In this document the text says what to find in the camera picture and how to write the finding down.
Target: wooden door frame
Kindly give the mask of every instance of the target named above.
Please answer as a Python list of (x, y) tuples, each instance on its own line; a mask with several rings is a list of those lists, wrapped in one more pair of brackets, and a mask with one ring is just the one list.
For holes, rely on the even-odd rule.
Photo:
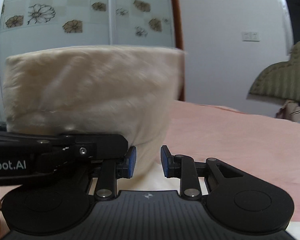
[[(181, 23), (181, 12), (179, 0), (172, 0), (172, 10), (173, 10), (173, 22), (174, 22), (174, 32), (176, 47), (178, 49), (184, 49), (183, 47), (183, 36), (182, 36), (182, 23)], [(182, 67), (182, 89), (179, 95), (180, 101), (185, 101), (185, 62), (183, 62)]]

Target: white wall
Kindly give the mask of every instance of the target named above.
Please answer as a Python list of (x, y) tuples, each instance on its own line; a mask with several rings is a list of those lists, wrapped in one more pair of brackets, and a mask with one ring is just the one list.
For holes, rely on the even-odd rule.
[[(277, 0), (180, 0), (186, 58), (186, 101), (274, 116), (279, 105), (247, 100), (258, 74), (286, 61)], [(241, 32), (259, 32), (243, 42)]]

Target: black mechanical arm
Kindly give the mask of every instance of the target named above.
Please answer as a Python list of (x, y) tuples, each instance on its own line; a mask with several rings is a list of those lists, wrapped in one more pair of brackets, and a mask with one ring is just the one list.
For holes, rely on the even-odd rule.
[(0, 123), (0, 186), (22, 184), (2, 200), (4, 240), (293, 239), (289, 194), (216, 158), (195, 162), (162, 146), (164, 175), (180, 179), (179, 193), (117, 194), (136, 155), (120, 135), (12, 134)]

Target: white cloth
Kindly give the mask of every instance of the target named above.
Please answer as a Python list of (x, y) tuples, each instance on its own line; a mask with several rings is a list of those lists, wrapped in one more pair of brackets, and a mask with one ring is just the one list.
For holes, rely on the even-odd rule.
[(296, 240), (300, 240), (300, 222), (291, 221), (286, 230)]
[(137, 147), (135, 176), (159, 154), (181, 87), (178, 49), (81, 46), (8, 57), (8, 131), (121, 134)]

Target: green cushion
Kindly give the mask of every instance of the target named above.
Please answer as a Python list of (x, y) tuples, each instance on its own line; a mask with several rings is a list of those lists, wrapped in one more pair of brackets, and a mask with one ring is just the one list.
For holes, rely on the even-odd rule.
[(294, 46), (290, 60), (263, 70), (249, 93), (300, 102), (300, 41)]

